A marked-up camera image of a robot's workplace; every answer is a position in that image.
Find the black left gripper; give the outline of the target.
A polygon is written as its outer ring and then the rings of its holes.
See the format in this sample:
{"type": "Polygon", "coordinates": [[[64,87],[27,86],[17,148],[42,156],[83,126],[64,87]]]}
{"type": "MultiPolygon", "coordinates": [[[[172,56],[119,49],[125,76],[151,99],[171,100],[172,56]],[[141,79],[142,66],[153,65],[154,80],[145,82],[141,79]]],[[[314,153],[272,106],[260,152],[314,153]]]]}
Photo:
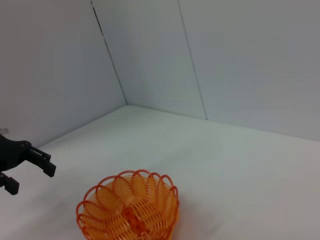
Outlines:
{"type": "Polygon", "coordinates": [[[55,175],[56,166],[51,163],[51,155],[33,147],[26,140],[14,141],[0,135],[0,187],[13,196],[19,192],[20,184],[2,172],[17,167],[25,160],[38,166],[49,177],[55,175]]]}

